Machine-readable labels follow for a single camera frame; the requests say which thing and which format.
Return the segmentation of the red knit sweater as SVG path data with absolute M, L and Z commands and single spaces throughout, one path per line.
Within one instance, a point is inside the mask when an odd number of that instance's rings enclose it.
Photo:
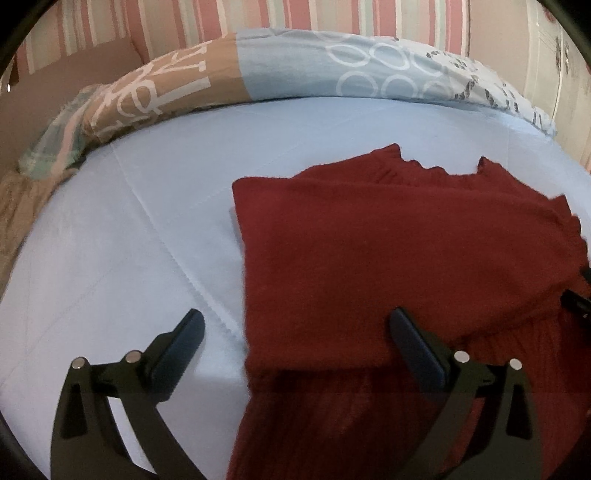
M 542 474 L 582 436 L 590 351 L 560 302 L 588 295 L 588 247 L 564 196 L 501 165 L 451 175 L 391 145 L 290 178 L 232 186 L 245 246 L 252 393 L 231 479 L 392 479 L 447 397 L 422 392 L 388 315 L 475 360 L 522 362 Z

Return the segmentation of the light blue bed sheet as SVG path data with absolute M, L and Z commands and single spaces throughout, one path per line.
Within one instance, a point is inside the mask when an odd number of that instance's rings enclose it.
M 590 222 L 590 176 L 527 122 L 482 107 L 304 98 L 184 115 L 92 152 L 51 197 L 1 300 L 1 411 L 43 473 L 71 362 L 120 360 L 204 314 L 204 343 L 160 413 L 209 479 L 228 471 L 249 392 L 231 185 L 398 144 L 451 174 L 481 158 Z

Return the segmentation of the white floral wardrobe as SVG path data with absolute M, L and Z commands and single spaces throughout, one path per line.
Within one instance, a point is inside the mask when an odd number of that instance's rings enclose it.
M 590 168 L 590 67 L 558 20 L 528 1 L 528 73 L 525 96 L 556 126 L 555 140 Z

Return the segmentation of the folded brown garment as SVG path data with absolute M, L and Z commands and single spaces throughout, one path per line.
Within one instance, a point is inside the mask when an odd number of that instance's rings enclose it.
M 16 171 L 1 180 L 1 294 L 8 285 L 20 248 L 54 191 L 76 173 L 68 169 L 55 177 L 33 180 Z

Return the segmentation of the plaid green pink pillow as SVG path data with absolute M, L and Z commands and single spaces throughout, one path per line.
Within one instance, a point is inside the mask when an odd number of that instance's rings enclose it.
M 44 180 L 75 165 L 93 144 L 85 131 L 84 115 L 102 90 L 95 84 L 82 88 L 47 123 L 38 138 L 18 160 L 18 172 L 33 180 Z

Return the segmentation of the pink upholstered headboard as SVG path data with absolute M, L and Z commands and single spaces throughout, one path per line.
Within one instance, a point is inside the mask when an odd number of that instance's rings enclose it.
M 36 141 L 61 108 L 89 85 L 113 82 L 143 65 L 123 38 L 79 51 L 19 80 L 1 96 L 1 172 Z

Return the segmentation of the patterned blue brown duvet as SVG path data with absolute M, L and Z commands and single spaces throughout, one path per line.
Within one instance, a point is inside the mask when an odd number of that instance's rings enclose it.
M 347 97 L 481 105 L 553 137 L 551 117 L 476 60 L 406 39 L 252 29 L 162 55 L 101 87 L 82 125 L 106 143 L 197 109 L 267 100 Z

